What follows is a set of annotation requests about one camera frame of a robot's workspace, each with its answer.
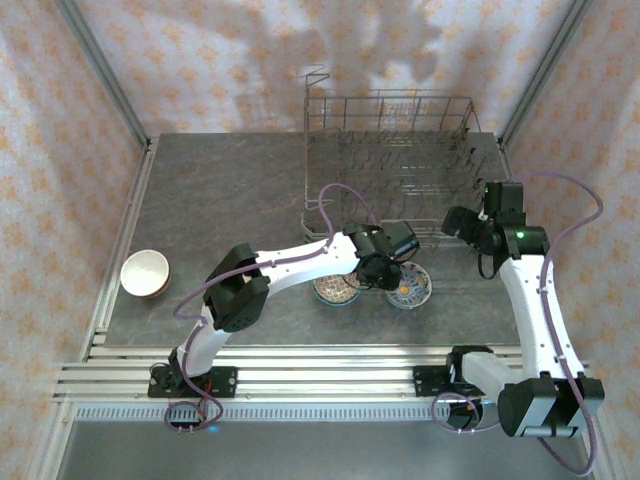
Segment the patterned wall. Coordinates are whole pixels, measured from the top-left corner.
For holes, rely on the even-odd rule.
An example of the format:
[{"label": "patterned wall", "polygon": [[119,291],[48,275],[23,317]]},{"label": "patterned wall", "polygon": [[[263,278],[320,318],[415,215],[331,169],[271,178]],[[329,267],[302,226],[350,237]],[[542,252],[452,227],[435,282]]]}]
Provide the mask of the patterned wall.
[{"label": "patterned wall", "polygon": [[52,1],[1,2],[0,29],[0,478],[24,478],[140,151]]},{"label": "patterned wall", "polygon": [[569,0],[82,0],[147,133],[302,129],[297,73],[340,93],[446,88],[501,132]]},{"label": "patterned wall", "polygon": [[[605,384],[628,478],[640,470],[638,25],[635,0],[594,2],[509,155],[515,172],[557,169],[605,201],[603,217],[567,240],[557,283],[576,348]],[[552,235],[595,211],[586,194],[560,181],[531,181],[526,194],[532,221]]]}]

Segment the gray tabletop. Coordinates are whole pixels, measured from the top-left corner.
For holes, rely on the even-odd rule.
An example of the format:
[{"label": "gray tabletop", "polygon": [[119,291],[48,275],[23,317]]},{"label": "gray tabletop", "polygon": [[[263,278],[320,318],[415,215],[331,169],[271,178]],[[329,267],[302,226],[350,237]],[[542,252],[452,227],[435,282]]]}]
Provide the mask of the gray tabletop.
[{"label": "gray tabletop", "polygon": [[[162,423],[76,422],[58,478],[575,478],[536,439],[509,438],[500,429],[452,435],[433,422],[385,421],[220,422],[216,427],[178,436]],[[584,464],[580,439],[551,443],[570,464]]]},{"label": "gray tabletop", "polygon": [[[495,148],[486,135],[485,148]],[[491,157],[497,162],[497,156]],[[273,250],[303,243],[304,143],[301,134],[170,134],[160,138],[130,253],[162,252],[171,282],[158,298],[120,288],[109,345],[175,346],[192,325],[171,315],[235,245]],[[383,292],[352,304],[321,303],[309,284],[275,295],[260,320],[231,344],[516,343],[515,320],[501,282],[482,280],[467,247],[421,251],[415,261],[433,279],[423,306],[393,307]],[[194,301],[185,309],[199,312]]]}]

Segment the wire dish rack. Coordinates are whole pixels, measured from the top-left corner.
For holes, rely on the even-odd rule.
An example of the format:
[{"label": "wire dish rack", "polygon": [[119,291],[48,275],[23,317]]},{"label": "wire dish rack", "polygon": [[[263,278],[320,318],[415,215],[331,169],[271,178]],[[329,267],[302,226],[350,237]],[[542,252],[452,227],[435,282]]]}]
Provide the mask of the wire dish rack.
[{"label": "wire dish rack", "polygon": [[[381,224],[406,220],[423,246],[448,242],[440,233],[448,209],[482,196],[486,157],[468,142],[470,129],[480,131],[471,98],[413,89],[341,96],[318,86],[327,78],[306,75],[305,237],[327,236],[318,195],[338,182],[362,193]],[[367,220],[346,191],[328,191],[324,207],[341,225]]]}]

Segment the metal frame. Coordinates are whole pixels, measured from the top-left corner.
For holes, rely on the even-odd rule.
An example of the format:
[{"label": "metal frame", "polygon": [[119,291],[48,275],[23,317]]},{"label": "metal frame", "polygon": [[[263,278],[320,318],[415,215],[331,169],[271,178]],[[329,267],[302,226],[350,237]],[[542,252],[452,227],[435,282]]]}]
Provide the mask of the metal frame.
[{"label": "metal frame", "polygon": [[137,140],[142,148],[149,144],[149,137],[144,131],[144,127],[133,107],[129,103],[124,90],[120,86],[107,58],[105,57],[98,41],[96,40],[89,24],[84,15],[80,11],[75,0],[54,0],[60,13],[66,20],[69,28],[75,35],[78,43],[84,50],[85,55],[91,62],[98,78],[102,81],[107,89],[107,93],[113,100],[114,105],[122,115],[124,122],[127,124],[131,135]]},{"label": "metal frame", "polygon": [[144,198],[144,192],[147,188],[147,182],[149,181],[149,175],[151,173],[151,167],[153,166],[153,160],[155,158],[157,148],[158,139],[156,138],[150,140],[149,146],[145,148],[144,152],[142,152],[138,170],[127,195],[127,204],[120,219],[116,243],[111,252],[111,256],[109,257],[108,268],[102,279],[102,286],[100,287],[96,306],[91,316],[90,327],[82,344],[80,361],[85,361],[89,355],[89,348],[91,347],[93,336],[100,332],[106,333],[109,328],[111,314],[113,312],[118,288],[120,286],[118,272],[124,263],[127,252],[129,251],[129,245],[133,238],[133,232],[135,230],[138,214],[140,213],[142,199]]},{"label": "metal frame", "polygon": [[540,61],[531,81],[522,93],[520,101],[516,105],[511,118],[507,122],[504,132],[502,132],[499,137],[498,143],[502,148],[508,150],[510,145],[513,143],[524,119],[533,107],[533,103],[536,98],[538,98],[538,95],[542,91],[545,83],[551,76],[551,73],[558,64],[562,52],[567,48],[567,45],[576,33],[582,19],[592,3],[593,0],[574,0],[571,7],[569,7],[567,16],[564,18],[558,32],[551,42],[551,45],[549,45],[544,57]]},{"label": "metal frame", "polygon": [[[321,68],[305,76],[305,238],[317,241],[327,235],[317,195],[325,184],[339,182],[369,196],[381,223],[408,221],[423,246],[451,243],[438,228],[443,202],[461,189],[468,194],[465,202],[479,201],[474,180],[482,176],[486,159],[472,155],[467,135],[470,129],[482,132],[471,97],[415,88],[370,89],[355,96],[313,89],[329,78]],[[471,179],[463,184],[452,180],[469,173]],[[324,205],[333,204],[332,218],[353,219],[358,202],[335,195]]]},{"label": "metal frame", "polygon": [[[167,401],[147,398],[146,388],[149,365],[165,360],[169,348],[107,347],[104,341],[105,334],[98,333],[86,362],[64,366],[52,433],[42,439],[29,478],[56,478],[75,421],[163,421]],[[519,346],[492,349],[510,368],[522,368]],[[228,412],[223,420],[428,421],[432,399],[415,396],[413,367],[443,365],[449,351],[448,346],[226,346],[214,365],[239,366],[241,374],[237,397],[223,401]],[[589,374],[588,362],[583,363]],[[436,415],[445,418],[447,410],[440,407]],[[615,444],[606,405],[595,425],[602,454],[594,478],[626,480],[617,451],[608,447]],[[586,434],[582,441],[587,448]]]}]

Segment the purple cable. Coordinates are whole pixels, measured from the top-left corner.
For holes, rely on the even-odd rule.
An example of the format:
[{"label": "purple cable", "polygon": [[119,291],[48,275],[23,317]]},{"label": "purple cable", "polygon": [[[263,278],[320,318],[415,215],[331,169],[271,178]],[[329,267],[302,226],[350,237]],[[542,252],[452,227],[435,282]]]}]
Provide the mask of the purple cable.
[{"label": "purple cable", "polygon": [[[360,202],[362,202],[362,204],[366,208],[367,212],[369,213],[369,220],[374,225],[377,225],[376,217],[373,214],[373,211],[371,210],[371,207],[366,202],[364,197],[362,195],[360,195],[360,193],[358,193],[353,188],[351,188],[351,187],[349,187],[347,185],[343,185],[342,183],[330,183],[328,185],[325,185],[322,188],[322,190],[320,190],[320,195],[318,196],[318,209],[320,210],[320,215],[322,215],[322,218],[324,219],[325,223],[327,224],[327,228],[329,229],[329,237],[327,238],[327,242],[321,248],[319,248],[315,252],[307,253],[306,255],[298,255],[296,257],[289,257],[289,258],[279,258],[279,259],[277,259],[275,261],[269,260],[267,262],[261,262],[261,263],[256,263],[256,264],[253,264],[253,265],[248,265],[246,267],[237,268],[235,270],[231,270],[229,272],[223,273],[222,275],[218,275],[217,277],[212,278],[211,280],[209,280],[208,282],[206,282],[205,284],[201,285],[196,290],[191,292],[189,295],[187,295],[173,309],[173,316],[175,318],[177,318],[178,320],[192,320],[192,321],[195,320],[195,321],[198,322],[196,327],[191,331],[191,334],[189,335],[189,338],[187,338],[187,343],[185,345],[185,353],[184,353],[184,356],[182,357],[182,363],[181,363],[181,366],[180,366],[180,369],[181,369],[181,372],[182,372],[182,377],[184,378],[184,380],[187,383],[187,385],[189,385],[189,387],[191,387],[191,389],[194,392],[200,394],[203,398],[206,398],[211,403],[213,403],[216,407],[218,407],[218,413],[216,413],[216,415],[213,418],[211,418],[209,420],[206,420],[204,422],[201,422],[196,427],[190,427],[189,431],[196,432],[198,430],[203,430],[205,428],[210,427],[214,422],[216,422],[222,416],[222,414],[224,413],[224,409],[222,407],[222,404],[218,401],[217,398],[213,397],[212,395],[210,395],[207,392],[205,392],[205,391],[201,390],[200,388],[198,388],[191,381],[189,376],[187,375],[187,359],[189,358],[189,352],[191,351],[191,345],[193,344],[193,342],[196,339],[196,336],[198,335],[200,330],[202,330],[204,328],[204,326],[207,324],[207,319],[205,317],[203,317],[202,315],[200,315],[200,314],[190,314],[190,315],[189,314],[187,314],[187,315],[181,314],[180,310],[182,310],[187,303],[189,303],[191,300],[196,298],[198,295],[201,295],[202,293],[204,293],[205,290],[209,289],[213,285],[216,285],[217,283],[220,283],[220,282],[222,282],[222,281],[226,280],[227,278],[230,278],[230,277],[232,277],[234,275],[247,273],[247,272],[249,272],[251,270],[256,270],[256,269],[263,268],[263,267],[274,267],[276,265],[284,265],[284,264],[295,263],[295,262],[303,262],[305,260],[310,260],[310,259],[312,259],[314,257],[317,257],[318,255],[326,253],[327,249],[331,246],[331,243],[333,242],[333,238],[335,236],[335,232],[333,230],[333,224],[331,223],[331,220],[329,219],[329,216],[327,215],[327,213],[324,210],[323,200],[324,200],[324,194],[326,193],[326,191],[329,190],[330,188],[336,188],[336,187],[337,188],[344,188],[344,189],[350,191],[351,193],[353,193],[358,198],[358,200],[360,200]],[[183,400],[183,401],[180,401],[180,402],[172,403],[171,405],[169,405],[167,407],[167,410],[164,412],[164,423],[171,430],[174,430],[174,431],[176,431],[178,433],[180,433],[182,431],[182,427],[174,427],[173,425],[171,425],[171,422],[169,420],[169,416],[171,415],[171,412],[173,411],[173,409],[175,407],[177,407],[177,406],[180,406],[180,405],[188,405],[190,407],[193,407],[193,408],[196,409],[196,411],[203,418],[206,418],[206,412],[195,402],[190,402],[190,401],[187,401],[187,400]]]},{"label": "purple cable", "polygon": [[463,433],[469,433],[469,434],[474,434],[474,433],[478,433],[478,432],[487,432],[489,430],[493,430],[494,428],[496,428],[498,425],[500,425],[500,422],[496,422],[493,425],[489,425],[487,427],[480,427],[480,428],[468,428],[468,429],[462,429],[462,428],[453,428],[451,425],[444,423],[442,420],[440,420],[437,416],[436,416],[436,403],[438,403],[439,400],[442,400],[444,397],[455,397],[458,398],[460,400],[464,400],[465,402],[467,402],[468,405],[471,405],[471,408],[473,408],[473,416],[476,419],[476,422],[479,424],[480,423],[480,413],[478,412],[478,409],[476,408],[476,406],[473,404],[473,402],[469,399],[469,397],[462,395],[460,393],[456,393],[456,392],[443,392],[440,393],[439,395],[436,396],[436,398],[433,399],[433,402],[431,402],[431,418],[433,418],[433,421],[436,422],[436,424],[441,427],[443,430],[446,430],[448,432],[451,433],[457,433],[458,435],[461,435]]},{"label": "purple cable", "polygon": [[542,271],[540,273],[540,297],[542,299],[542,308],[544,310],[544,316],[547,321],[547,327],[549,328],[549,333],[551,334],[553,347],[556,350],[556,354],[558,356],[558,361],[560,363],[560,366],[562,367],[562,371],[564,372],[565,377],[567,377],[567,381],[569,382],[571,391],[573,392],[573,395],[576,397],[576,401],[580,406],[580,411],[582,411],[582,414],[584,415],[585,423],[587,424],[587,432],[589,434],[589,446],[590,446],[589,460],[587,461],[587,465],[583,469],[577,469],[572,467],[562,456],[560,456],[555,450],[553,450],[551,445],[549,445],[549,443],[547,443],[546,440],[542,438],[539,438],[538,440],[540,441],[542,446],[547,450],[547,452],[549,452],[553,456],[553,458],[555,458],[558,461],[560,465],[562,465],[564,468],[566,468],[568,471],[570,471],[571,473],[573,473],[578,477],[586,477],[593,471],[593,467],[595,465],[596,457],[598,455],[598,440],[596,438],[596,432],[593,425],[593,418],[589,413],[589,409],[587,408],[587,405],[584,401],[584,397],[582,396],[582,393],[580,393],[578,384],[573,378],[573,374],[571,373],[569,364],[567,363],[567,360],[564,356],[564,351],[562,350],[562,344],[560,342],[560,339],[558,338],[558,332],[556,331],[556,327],[553,324],[553,317],[551,316],[551,308],[549,307],[549,298],[548,298],[548,292],[546,290],[546,285],[547,285],[547,274],[549,272],[549,264],[551,263],[553,255],[558,250],[558,245],[570,233],[574,232],[580,227],[583,227],[584,225],[587,225],[588,223],[593,222],[596,218],[600,217],[602,215],[602,212],[604,212],[604,203],[602,201],[602,198],[600,198],[600,196],[595,192],[595,190],[593,190],[587,184],[569,175],[565,175],[563,173],[558,173],[558,172],[524,173],[524,174],[511,177],[509,181],[519,182],[521,180],[524,180],[533,176],[555,177],[555,178],[562,178],[564,180],[568,180],[569,182],[572,182],[578,185],[579,187],[581,187],[582,189],[584,189],[587,193],[589,193],[589,195],[593,197],[593,199],[598,204],[598,211],[596,213],[594,213],[593,215],[583,220],[580,220],[575,225],[572,225],[571,227],[561,232],[560,235],[558,235],[558,237],[551,244],[551,247],[549,248],[549,251],[545,256],[544,262],[542,263]]}]

